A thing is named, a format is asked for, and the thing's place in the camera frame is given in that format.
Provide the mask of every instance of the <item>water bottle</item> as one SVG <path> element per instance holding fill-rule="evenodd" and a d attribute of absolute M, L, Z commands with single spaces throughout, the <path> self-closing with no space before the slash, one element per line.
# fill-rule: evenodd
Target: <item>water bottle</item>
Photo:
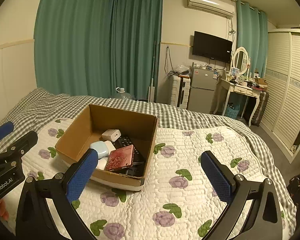
<path fill-rule="evenodd" d="M 114 94 L 111 96 L 111 98 L 136 100 L 136 98 L 135 98 L 133 95 L 131 95 L 131 94 L 125 92 L 125 91 L 124 91 L 124 88 L 119 88 L 119 87 L 117 87 L 115 90 L 117 91 L 117 93 L 114 93 Z"/>

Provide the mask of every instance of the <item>quilt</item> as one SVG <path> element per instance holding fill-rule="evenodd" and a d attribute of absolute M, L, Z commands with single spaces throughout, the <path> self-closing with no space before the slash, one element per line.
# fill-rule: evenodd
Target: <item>quilt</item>
<path fill-rule="evenodd" d="M 72 121 L 55 119 L 38 132 L 38 143 L 22 158 L 24 174 L 41 180 L 66 171 L 67 165 L 54 146 Z M 202 239 L 226 206 L 201 168 L 200 156 L 205 150 L 210 150 L 234 174 L 254 181 L 266 178 L 249 145 L 230 127 L 158 128 L 150 169 L 140 192 L 90 180 L 72 205 L 98 239 Z M 23 183 L 5 197 L 12 228 L 22 187 Z M 48 205 L 59 232 L 69 237 L 52 200 Z M 250 205 L 251 201 L 247 201 L 229 238 L 239 233 Z M 288 239 L 282 207 L 281 211 L 283 239 Z"/>

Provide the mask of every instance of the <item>green curtain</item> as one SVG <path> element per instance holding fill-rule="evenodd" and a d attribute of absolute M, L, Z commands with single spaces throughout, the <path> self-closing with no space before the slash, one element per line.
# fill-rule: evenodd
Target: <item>green curtain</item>
<path fill-rule="evenodd" d="M 154 87 L 157 87 L 162 0 L 111 0 L 110 69 L 112 91 L 123 87 L 146 99 L 154 43 Z"/>
<path fill-rule="evenodd" d="M 38 87 L 109 97 L 110 0 L 40 0 L 34 29 Z"/>
<path fill-rule="evenodd" d="M 244 47 L 251 57 L 250 72 L 257 69 L 263 77 L 268 53 L 268 18 L 265 12 L 252 10 L 249 3 L 237 0 L 238 37 L 237 47 Z"/>

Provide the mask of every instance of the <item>wardrobe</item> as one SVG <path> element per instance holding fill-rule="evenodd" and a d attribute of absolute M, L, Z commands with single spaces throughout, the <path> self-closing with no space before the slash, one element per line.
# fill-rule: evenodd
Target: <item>wardrobe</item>
<path fill-rule="evenodd" d="M 268 32 L 268 57 L 264 78 L 269 100 L 260 126 L 270 135 L 291 163 L 300 144 L 300 30 Z"/>

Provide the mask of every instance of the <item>cardboard box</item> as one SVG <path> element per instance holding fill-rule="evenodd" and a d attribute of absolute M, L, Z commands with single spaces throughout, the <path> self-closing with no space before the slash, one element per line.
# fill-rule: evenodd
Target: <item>cardboard box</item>
<path fill-rule="evenodd" d="M 136 178 L 95 169 L 91 179 L 110 187 L 139 191 L 149 170 L 158 122 L 154 115 L 88 105 L 59 139 L 56 150 L 71 165 L 80 160 L 91 143 L 103 140 L 103 132 L 107 129 L 119 129 L 122 135 L 130 137 L 133 145 L 146 159 L 143 176 Z"/>
<path fill-rule="evenodd" d="M 260 88 L 267 89 L 268 83 L 264 78 L 255 78 L 255 82 Z"/>

